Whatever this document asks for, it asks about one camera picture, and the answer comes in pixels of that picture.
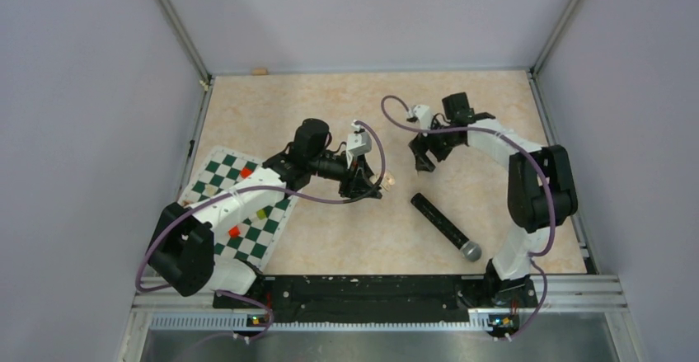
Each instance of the red square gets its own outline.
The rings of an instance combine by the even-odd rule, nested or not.
[[[240,230],[238,230],[238,226],[228,230],[228,235],[231,236],[231,238],[240,237]]]
[[[245,167],[241,170],[241,176],[243,177],[243,179],[249,177],[250,174],[252,174],[252,171],[248,167]]]

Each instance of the green square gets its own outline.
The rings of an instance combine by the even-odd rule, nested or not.
[[[235,156],[231,156],[230,154],[226,155],[226,158],[223,159],[221,162],[224,166],[232,166],[233,163],[236,161]]]
[[[279,209],[287,209],[288,206],[289,206],[289,199],[281,200],[279,203],[277,203],[277,205],[275,205],[275,207],[277,207]]]
[[[237,181],[239,175],[240,175],[240,171],[238,171],[235,168],[231,168],[230,170],[228,170],[228,175],[226,175],[226,178],[233,179],[234,181]]]
[[[220,164],[217,162],[209,162],[209,164],[206,165],[206,171],[216,172],[216,170],[218,170],[218,166],[220,166]]]
[[[262,234],[262,231],[258,228],[248,228],[245,238],[251,241],[257,241],[257,238]]]
[[[203,183],[202,181],[197,181],[192,187],[192,191],[195,191],[197,193],[204,193],[204,189],[206,188],[206,184]]]
[[[240,261],[247,261],[248,256],[248,254],[238,251],[234,257]]]
[[[211,185],[214,186],[221,186],[221,183],[223,182],[223,176],[220,175],[214,175],[211,177],[211,182],[209,182]]]
[[[230,240],[228,240],[228,243],[226,245],[228,245],[229,247],[231,247],[233,249],[238,249],[240,247],[241,242],[242,242],[242,237],[235,237],[235,238],[231,238]]]
[[[265,226],[263,229],[266,232],[274,233],[277,230],[277,227],[279,226],[279,222],[276,220],[268,219],[267,223],[265,223]]]
[[[262,244],[256,244],[252,248],[252,251],[250,251],[250,254],[258,259],[262,259],[262,257],[265,255],[265,251],[267,251],[267,247]]]

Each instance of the gray wall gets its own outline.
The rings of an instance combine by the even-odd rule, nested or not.
[[[114,360],[201,98],[153,0],[0,0],[0,360]]]
[[[542,76],[600,266],[650,360],[694,360],[699,0],[585,0]]]
[[[212,73],[527,67],[568,0],[172,0]]]

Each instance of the chess board mat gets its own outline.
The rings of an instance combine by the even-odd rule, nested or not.
[[[245,179],[244,174],[253,172],[261,163],[256,157],[216,146],[206,156],[195,176],[192,176],[178,203],[187,205],[206,200]],[[237,225],[239,237],[230,237],[227,233],[219,235],[214,240],[215,253],[249,261],[263,270],[297,201],[298,197],[291,197],[257,211]]]

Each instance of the table surface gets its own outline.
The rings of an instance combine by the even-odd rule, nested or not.
[[[415,136],[391,125],[379,105],[392,94],[408,105],[442,111],[441,99],[454,92],[466,92],[476,112],[490,112],[522,137],[545,144],[524,71],[226,76],[214,81],[195,168],[216,145],[261,159],[273,156],[311,117],[330,125],[335,148],[351,132],[352,120],[363,120],[377,131],[396,184],[381,200],[349,205],[300,200],[265,273],[482,273],[513,225],[507,210],[507,171],[484,153],[460,147],[433,173],[418,174],[407,146]],[[395,102],[388,110],[397,119],[405,117]],[[375,144],[367,158],[378,172]],[[339,199],[337,190],[337,182],[314,177],[303,192]],[[416,192],[481,244],[479,261],[466,261],[410,204]],[[549,273],[585,272],[570,220],[556,230],[551,252],[537,261]]]

